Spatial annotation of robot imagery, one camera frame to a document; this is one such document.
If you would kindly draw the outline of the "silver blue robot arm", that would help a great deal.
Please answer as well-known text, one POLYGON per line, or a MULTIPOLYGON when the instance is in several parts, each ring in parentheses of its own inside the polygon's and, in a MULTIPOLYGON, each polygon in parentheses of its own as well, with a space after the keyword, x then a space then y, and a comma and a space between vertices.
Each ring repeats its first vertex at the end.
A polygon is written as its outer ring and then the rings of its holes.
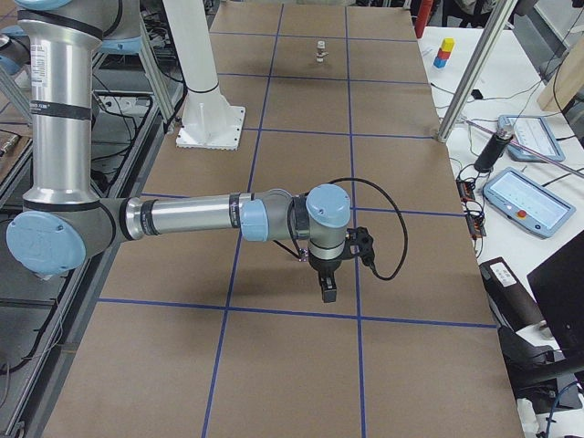
POLYGON ((116 243, 146 235, 239 230, 248 241, 308 241, 322 299, 335 301, 334 273, 348 258, 350 201, 326 183, 306 195, 281 189, 175 201, 102 199, 90 185, 92 58, 105 43, 141 33, 135 1, 22 1, 30 42, 33 183, 7 227, 7 247, 41 276, 80 266, 116 243))

